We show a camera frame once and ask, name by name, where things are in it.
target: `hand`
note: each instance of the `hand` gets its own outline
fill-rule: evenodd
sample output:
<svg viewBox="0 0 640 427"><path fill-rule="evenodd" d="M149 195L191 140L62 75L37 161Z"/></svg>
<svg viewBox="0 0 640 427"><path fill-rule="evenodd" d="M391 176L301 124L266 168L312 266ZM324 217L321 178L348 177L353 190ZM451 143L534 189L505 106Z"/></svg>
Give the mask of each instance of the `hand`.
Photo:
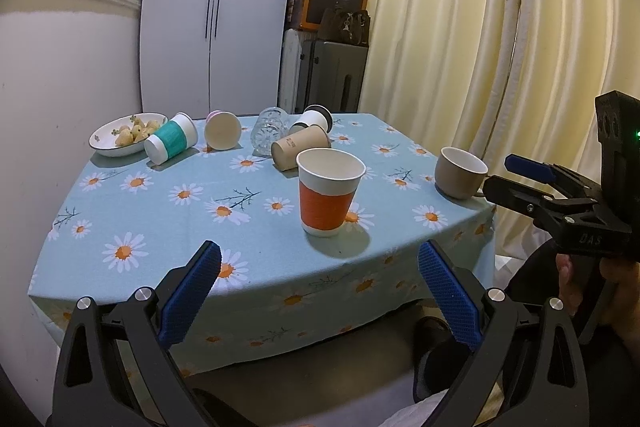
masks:
<svg viewBox="0 0 640 427"><path fill-rule="evenodd" d="M573 316L582 302L582 291L572 281L574 264L568 255L556 255L559 298ZM600 273L610 282L618 284L613 299L600 318L600 323L611 325L623 341L640 339L640 264L626 259L601 259Z"/></svg>

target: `black bag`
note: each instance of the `black bag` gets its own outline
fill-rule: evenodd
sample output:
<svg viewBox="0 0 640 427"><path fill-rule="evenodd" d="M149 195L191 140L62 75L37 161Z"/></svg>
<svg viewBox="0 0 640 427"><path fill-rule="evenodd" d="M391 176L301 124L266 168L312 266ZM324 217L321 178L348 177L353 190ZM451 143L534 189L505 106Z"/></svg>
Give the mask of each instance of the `black bag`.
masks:
<svg viewBox="0 0 640 427"><path fill-rule="evenodd" d="M371 17L366 10L349 12L343 8L327 8L322 14L318 39L368 46L370 25Z"/></svg>

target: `curtain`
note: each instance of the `curtain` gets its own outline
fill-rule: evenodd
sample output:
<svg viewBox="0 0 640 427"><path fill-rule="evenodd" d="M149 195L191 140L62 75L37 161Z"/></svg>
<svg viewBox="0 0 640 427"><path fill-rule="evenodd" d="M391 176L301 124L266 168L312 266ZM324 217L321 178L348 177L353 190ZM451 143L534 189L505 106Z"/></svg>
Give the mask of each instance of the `curtain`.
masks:
<svg viewBox="0 0 640 427"><path fill-rule="evenodd" d="M600 181L594 98L612 89L640 98L640 0L522 0L522 12L527 28L514 51L522 66L509 77L484 160L506 175L502 162L516 153ZM545 235L501 210L497 238L499 253L525 259Z"/></svg>
<svg viewBox="0 0 640 427"><path fill-rule="evenodd" d="M469 149L488 107L495 121L519 5L520 0L369 0L372 33L360 110L430 150L450 144ZM491 127L484 126L485 141Z"/></svg>

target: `blue gripper pad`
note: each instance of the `blue gripper pad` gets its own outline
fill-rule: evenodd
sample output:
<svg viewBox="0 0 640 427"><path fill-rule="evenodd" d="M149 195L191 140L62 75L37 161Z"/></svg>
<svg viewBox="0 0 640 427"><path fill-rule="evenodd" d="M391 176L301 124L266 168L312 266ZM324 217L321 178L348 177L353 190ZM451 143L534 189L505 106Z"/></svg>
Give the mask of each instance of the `blue gripper pad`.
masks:
<svg viewBox="0 0 640 427"><path fill-rule="evenodd" d="M184 340L218 278L221 262L220 247L210 243L162 308L158 341L164 349Z"/></svg>
<svg viewBox="0 0 640 427"><path fill-rule="evenodd" d="M418 269L455 339L474 351L482 343L478 309L430 241L420 245Z"/></svg>
<svg viewBox="0 0 640 427"><path fill-rule="evenodd" d="M552 184L556 181L556 176L549 165L534 162L516 154L510 154L504 159L504 167L509 172L540 183Z"/></svg>

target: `gray suitcase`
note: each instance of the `gray suitcase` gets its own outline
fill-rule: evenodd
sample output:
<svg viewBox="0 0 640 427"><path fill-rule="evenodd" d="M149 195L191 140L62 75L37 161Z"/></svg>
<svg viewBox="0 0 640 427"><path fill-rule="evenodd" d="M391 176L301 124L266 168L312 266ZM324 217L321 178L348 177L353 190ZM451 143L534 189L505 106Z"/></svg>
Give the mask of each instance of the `gray suitcase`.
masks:
<svg viewBox="0 0 640 427"><path fill-rule="evenodd" d="M357 112L368 52L340 42L304 42L295 113L316 103L334 113Z"/></svg>

